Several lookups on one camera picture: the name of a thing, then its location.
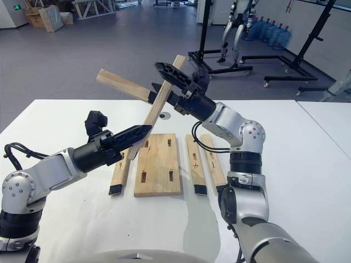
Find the wooden stick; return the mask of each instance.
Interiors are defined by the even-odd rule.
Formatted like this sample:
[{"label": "wooden stick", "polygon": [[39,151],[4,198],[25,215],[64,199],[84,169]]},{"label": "wooden stick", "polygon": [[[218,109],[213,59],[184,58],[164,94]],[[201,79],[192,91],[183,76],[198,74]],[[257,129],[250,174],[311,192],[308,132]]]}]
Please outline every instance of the wooden stick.
[{"label": "wooden stick", "polygon": [[122,192],[122,188],[126,183],[129,165],[131,160],[127,158],[129,154],[130,148],[124,150],[121,154],[123,155],[123,159],[116,163],[115,170],[112,175],[111,185],[109,195],[114,196],[118,195]]},{"label": "wooden stick", "polygon": [[188,146],[188,157],[191,170],[191,178],[193,179],[195,193],[197,195],[207,195],[205,176],[202,169],[202,162],[199,152],[199,146],[194,142],[193,136],[187,134],[186,144]]},{"label": "wooden stick", "polygon": [[32,5],[31,5],[31,2],[29,2],[29,0],[24,0],[24,2],[28,6],[28,9],[32,9]]},{"label": "wooden stick", "polygon": [[[201,141],[209,147],[214,147],[211,136],[209,134],[203,134],[200,136]],[[227,183],[225,180],[222,167],[216,153],[205,151],[207,165],[211,173],[212,183],[216,187],[217,192],[222,189],[222,186]]]},{"label": "wooden stick", "polygon": [[[185,61],[184,56],[177,55],[175,57],[174,62],[173,62],[173,66],[180,69],[182,64],[184,63],[184,61]],[[145,125],[152,125],[152,127],[155,126],[155,123],[158,119],[158,116],[160,115],[162,108],[165,105],[169,94],[171,93],[171,90],[172,90],[172,84],[170,84],[167,81],[164,81],[159,93],[157,94],[157,97],[154,101],[154,104],[152,105],[151,110],[149,111],[149,113],[144,121]],[[128,159],[131,159],[131,160],[135,159],[139,149],[143,145],[145,145],[145,142],[148,139],[150,133],[151,133],[151,130],[149,131],[149,134],[144,137],[143,140],[140,140],[138,143],[133,145],[133,147],[128,155]]]},{"label": "wooden stick", "polygon": [[150,90],[135,84],[125,78],[117,76],[103,68],[99,71],[97,81],[104,83],[114,89],[133,96],[139,100],[149,103]]}]

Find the black cable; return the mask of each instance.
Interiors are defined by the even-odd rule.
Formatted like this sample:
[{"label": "black cable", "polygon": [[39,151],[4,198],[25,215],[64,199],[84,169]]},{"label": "black cable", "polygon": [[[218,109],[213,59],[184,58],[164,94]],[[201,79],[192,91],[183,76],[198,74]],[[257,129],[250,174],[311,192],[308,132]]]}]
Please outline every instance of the black cable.
[{"label": "black cable", "polygon": [[207,145],[205,145],[203,142],[201,142],[197,135],[196,135],[196,131],[198,129],[198,127],[202,124],[202,122],[196,122],[193,126],[193,128],[191,129],[191,134],[194,138],[194,142],[196,142],[201,148],[203,148],[204,150],[208,151],[208,152],[214,152],[214,153],[230,153],[230,149],[229,148],[213,148],[213,147],[209,147]]},{"label": "black cable", "polygon": [[42,159],[48,157],[48,155],[45,155],[44,153],[33,152],[32,150],[28,149],[26,146],[24,146],[23,144],[20,144],[18,142],[6,144],[5,148],[4,148],[5,149],[4,158],[9,158],[9,160],[11,161],[11,163],[13,164],[13,166],[15,167],[15,169],[17,171],[22,170],[22,166],[21,166],[20,162],[17,160],[17,158],[13,155],[11,148],[14,148],[22,153],[25,153],[27,158],[34,157],[34,158],[42,160]]}]

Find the white wall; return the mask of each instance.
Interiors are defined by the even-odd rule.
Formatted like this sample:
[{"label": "white wall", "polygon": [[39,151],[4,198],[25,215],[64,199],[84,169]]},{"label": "white wall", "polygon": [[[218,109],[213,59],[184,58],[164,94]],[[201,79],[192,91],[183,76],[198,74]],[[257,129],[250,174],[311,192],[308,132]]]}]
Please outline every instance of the white wall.
[{"label": "white wall", "polygon": [[15,10],[14,5],[27,8],[23,0],[0,0],[0,28],[12,28],[24,25],[27,22],[23,10]]},{"label": "white wall", "polygon": [[216,0],[214,1],[212,24],[225,25],[228,22],[230,7],[233,0]]},{"label": "white wall", "polygon": [[[288,0],[260,0],[257,16],[276,19],[289,25],[292,38],[287,49],[298,54],[317,22],[324,6],[295,1],[286,13]],[[343,78],[351,68],[351,13],[333,8],[320,37],[313,40],[304,59],[335,79]]]}]

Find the mounting hole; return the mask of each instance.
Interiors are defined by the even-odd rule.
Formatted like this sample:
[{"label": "mounting hole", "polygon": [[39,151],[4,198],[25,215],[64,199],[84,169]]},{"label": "mounting hole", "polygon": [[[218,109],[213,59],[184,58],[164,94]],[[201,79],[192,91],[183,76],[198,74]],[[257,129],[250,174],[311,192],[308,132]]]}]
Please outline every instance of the mounting hole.
[{"label": "mounting hole", "polygon": [[171,117],[171,114],[167,111],[163,111],[160,113],[161,120],[165,121]]}]

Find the blue water bottle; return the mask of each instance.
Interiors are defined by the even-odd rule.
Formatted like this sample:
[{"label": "blue water bottle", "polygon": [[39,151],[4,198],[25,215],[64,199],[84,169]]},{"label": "blue water bottle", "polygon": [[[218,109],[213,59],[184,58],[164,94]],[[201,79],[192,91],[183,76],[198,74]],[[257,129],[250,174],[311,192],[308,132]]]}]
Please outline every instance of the blue water bottle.
[{"label": "blue water bottle", "polygon": [[258,38],[263,25],[264,25],[263,16],[261,16],[261,19],[257,22],[257,31],[256,31],[255,38]]},{"label": "blue water bottle", "polygon": [[273,23],[267,27],[267,31],[265,33],[265,36],[264,36],[264,39],[263,39],[263,42],[268,42],[268,40],[270,39],[272,33],[273,33],[273,30],[275,30],[277,27],[275,25],[275,20],[273,20]]},{"label": "blue water bottle", "polygon": [[260,40],[262,40],[262,41],[264,40],[267,27],[270,26],[269,20],[270,20],[270,19],[267,18],[266,23],[264,23],[264,24],[262,25],[261,31],[260,31],[260,33],[259,33],[259,35],[258,35],[258,38],[259,38]]},{"label": "blue water bottle", "polygon": [[278,37],[278,35],[279,35],[279,33],[282,31],[282,23],[280,23],[280,25],[279,25],[279,27],[277,27],[276,29],[274,29],[273,30],[273,32],[272,32],[272,34],[271,34],[271,36],[270,36],[270,39],[268,40],[268,42],[267,42],[267,45],[268,46],[272,46],[273,45],[273,43],[274,43],[274,41],[277,39],[277,37]]},{"label": "blue water bottle", "polygon": [[272,48],[275,50],[284,50],[286,48],[286,44],[291,37],[291,32],[288,31],[289,27],[286,26],[284,31],[281,31],[276,41],[273,42]]},{"label": "blue water bottle", "polygon": [[242,37],[244,40],[246,40],[246,41],[253,41],[254,40],[254,37],[255,37],[256,31],[257,31],[257,26],[258,26],[257,20],[258,20],[258,18],[255,18],[252,21],[252,26],[251,26],[248,34],[246,32],[244,32],[242,34]]}]

